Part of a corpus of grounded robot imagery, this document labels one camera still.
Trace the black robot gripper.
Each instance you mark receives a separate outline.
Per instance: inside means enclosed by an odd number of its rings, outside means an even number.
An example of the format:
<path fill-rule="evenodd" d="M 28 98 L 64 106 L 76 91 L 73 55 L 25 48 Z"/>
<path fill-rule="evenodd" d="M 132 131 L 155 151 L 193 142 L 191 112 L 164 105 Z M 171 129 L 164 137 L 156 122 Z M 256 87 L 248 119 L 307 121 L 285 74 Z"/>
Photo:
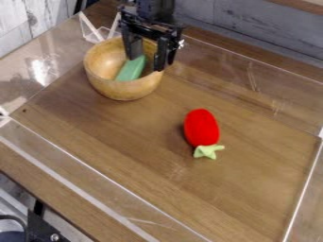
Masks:
<path fill-rule="evenodd" d="M 160 72 L 173 64 L 181 47 L 184 26 L 173 18 L 175 0 L 124 0 L 119 6 L 120 28 L 127 58 L 133 61 L 144 54 L 143 38 L 157 41 L 153 70 Z"/>

